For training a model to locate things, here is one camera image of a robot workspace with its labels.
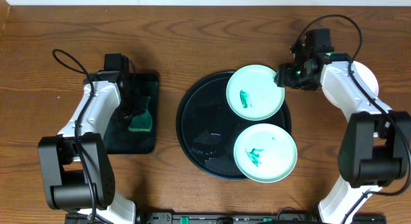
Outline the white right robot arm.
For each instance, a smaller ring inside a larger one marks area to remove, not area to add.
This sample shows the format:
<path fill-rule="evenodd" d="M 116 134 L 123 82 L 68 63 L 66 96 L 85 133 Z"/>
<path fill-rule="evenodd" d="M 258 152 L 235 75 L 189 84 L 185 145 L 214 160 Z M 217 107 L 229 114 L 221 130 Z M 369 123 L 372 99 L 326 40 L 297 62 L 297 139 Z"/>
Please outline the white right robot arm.
<path fill-rule="evenodd" d="M 382 189 L 410 177 L 410 114 L 382 102 L 358 74 L 345 53 L 320 53 L 281 64 L 274 78 L 280 87 L 315 90 L 322 87 L 347 119 L 338 154 L 340 176 L 317 205 L 324 223 L 350 223 L 372 195 L 397 196 Z"/>

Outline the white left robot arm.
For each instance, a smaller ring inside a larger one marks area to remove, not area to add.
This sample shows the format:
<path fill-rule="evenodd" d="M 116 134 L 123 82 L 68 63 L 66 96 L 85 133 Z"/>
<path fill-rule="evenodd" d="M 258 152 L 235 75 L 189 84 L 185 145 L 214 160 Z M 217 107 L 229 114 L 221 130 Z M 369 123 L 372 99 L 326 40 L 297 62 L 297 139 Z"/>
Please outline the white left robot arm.
<path fill-rule="evenodd" d="M 51 209 L 84 214 L 89 222 L 140 223 L 135 202 L 116 191 L 103 136 L 120 106 L 119 71 L 91 74 L 72 118 L 38 144 L 46 202 Z"/>

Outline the yellow green-stained sponge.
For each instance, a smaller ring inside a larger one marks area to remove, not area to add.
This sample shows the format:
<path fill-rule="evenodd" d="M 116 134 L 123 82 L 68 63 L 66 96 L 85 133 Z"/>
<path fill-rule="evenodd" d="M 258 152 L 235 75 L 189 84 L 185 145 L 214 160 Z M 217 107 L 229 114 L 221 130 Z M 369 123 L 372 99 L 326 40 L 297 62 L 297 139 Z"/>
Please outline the yellow green-stained sponge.
<path fill-rule="evenodd" d="M 152 115 L 148 110 L 148 104 L 150 102 L 151 97 L 143 96 L 143 103 L 145 105 L 145 109 L 138 113 L 138 115 L 134 116 L 131 120 L 131 123 L 128 127 L 130 132 L 150 132 L 152 129 L 153 121 Z"/>

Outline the white plate with green stain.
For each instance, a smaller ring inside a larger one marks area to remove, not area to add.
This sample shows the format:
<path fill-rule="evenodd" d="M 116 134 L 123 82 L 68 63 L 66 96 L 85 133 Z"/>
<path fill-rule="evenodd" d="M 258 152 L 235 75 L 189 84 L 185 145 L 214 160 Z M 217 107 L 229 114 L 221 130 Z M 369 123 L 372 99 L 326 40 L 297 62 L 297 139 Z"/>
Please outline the white plate with green stain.
<path fill-rule="evenodd" d="M 354 61 L 353 65 L 356 67 L 357 73 L 361 77 L 361 79 L 365 82 L 365 84 L 370 88 L 370 90 L 377 96 L 379 94 L 379 85 L 378 81 L 373 74 L 373 72 L 365 65 L 360 62 Z M 325 97 L 327 100 L 337 108 L 338 103 L 335 101 L 334 97 L 328 92 L 325 88 L 322 89 Z"/>

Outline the mint plate with green stain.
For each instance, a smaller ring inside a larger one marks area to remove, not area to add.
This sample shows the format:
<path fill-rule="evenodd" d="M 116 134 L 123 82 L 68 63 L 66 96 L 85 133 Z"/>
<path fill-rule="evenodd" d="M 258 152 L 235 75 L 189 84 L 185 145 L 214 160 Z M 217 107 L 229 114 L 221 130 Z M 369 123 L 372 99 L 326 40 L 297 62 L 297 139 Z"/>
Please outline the mint plate with green stain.
<path fill-rule="evenodd" d="M 273 183 L 286 178 L 297 163 L 297 146 L 284 129 L 267 123 L 252 125 L 237 137 L 233 157 L 249 179 Z"/>

